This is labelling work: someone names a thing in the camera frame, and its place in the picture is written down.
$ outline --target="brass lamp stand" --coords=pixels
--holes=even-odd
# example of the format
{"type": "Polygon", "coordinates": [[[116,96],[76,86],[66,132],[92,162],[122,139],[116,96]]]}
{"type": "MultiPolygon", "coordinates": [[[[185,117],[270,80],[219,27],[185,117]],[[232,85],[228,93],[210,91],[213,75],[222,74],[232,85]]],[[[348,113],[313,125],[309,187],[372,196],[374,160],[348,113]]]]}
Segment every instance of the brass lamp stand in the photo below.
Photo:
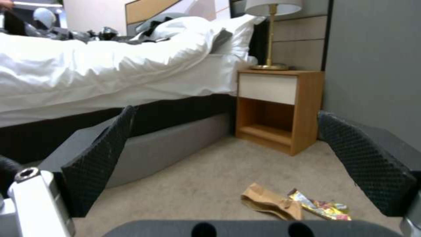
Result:
{"type": "Polygon", "coordinates": [[[255,65],[251,66],[250,69],[253,70],[288,70],[288,66],[285,64],[280,65],[273,65],[272,64],[272,45],[273,45],[273,25],[275,22],[275,15],[277,13],[277,7],[278,4],[271,4],[269,5],[269,36],[268,36],[268,42],[267,42],[267,59],[266,59],[266,65],[255,65]]]}

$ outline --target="person's hand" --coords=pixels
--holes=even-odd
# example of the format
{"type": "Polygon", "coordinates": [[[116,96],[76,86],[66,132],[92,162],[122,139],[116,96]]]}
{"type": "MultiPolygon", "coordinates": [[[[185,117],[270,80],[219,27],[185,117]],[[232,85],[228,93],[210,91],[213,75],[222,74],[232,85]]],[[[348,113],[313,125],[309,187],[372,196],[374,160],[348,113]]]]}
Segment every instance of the person's hand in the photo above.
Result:
{"type": "Polygon", "coordinates": [[[13,8],[13,2],[11,0],[0,0],[0,10],[3,8],[11,10],[13,8]]]}

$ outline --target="black textured gripper pad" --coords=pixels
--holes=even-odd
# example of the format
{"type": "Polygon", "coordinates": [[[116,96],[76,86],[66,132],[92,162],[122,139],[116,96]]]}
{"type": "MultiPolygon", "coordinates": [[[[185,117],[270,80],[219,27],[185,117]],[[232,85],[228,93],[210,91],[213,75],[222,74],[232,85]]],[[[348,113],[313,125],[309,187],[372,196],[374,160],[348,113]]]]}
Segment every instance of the black textured gripper pad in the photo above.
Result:
{"type": "Polygon", "coordinates": [[[72,217],[85,217],[104,190],[130,134],[135,108],[126,107],[111,126],[73,161],[61,167],[64,201],[72,217]]]}
{"type": "Polygon", "coordinates": [[[323,111],[318,120],[322,139],[373,204],[386,216],[404,216],[418,186],[399,157],[376,143],[363,125],[323,111]]]}

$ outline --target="white helmet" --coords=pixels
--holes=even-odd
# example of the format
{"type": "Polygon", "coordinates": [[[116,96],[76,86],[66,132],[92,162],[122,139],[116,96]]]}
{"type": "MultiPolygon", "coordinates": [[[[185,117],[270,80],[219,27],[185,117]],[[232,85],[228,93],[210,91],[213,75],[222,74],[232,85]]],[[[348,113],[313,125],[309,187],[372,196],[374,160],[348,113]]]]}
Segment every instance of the white helmet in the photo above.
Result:
{"type": "Polygon", "coordinates": [[[34,11],[34,20],[40,21],[47,27],[47,29],[51,29],[57,18],[50,10],[46,8],[37,8],[34,11]]]}

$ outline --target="paper bag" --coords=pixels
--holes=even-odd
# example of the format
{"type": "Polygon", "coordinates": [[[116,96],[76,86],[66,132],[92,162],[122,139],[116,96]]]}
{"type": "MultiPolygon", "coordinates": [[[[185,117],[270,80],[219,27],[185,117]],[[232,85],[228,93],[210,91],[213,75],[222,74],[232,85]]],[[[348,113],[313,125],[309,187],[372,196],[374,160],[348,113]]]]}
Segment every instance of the paper bag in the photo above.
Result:
{"type": "Polygon", "coordinates": [[[299,202],[282,198],[256,183],[241,195],[241,201],[255,211],[272,213],[285,221],[303,219],[299,202]]]}

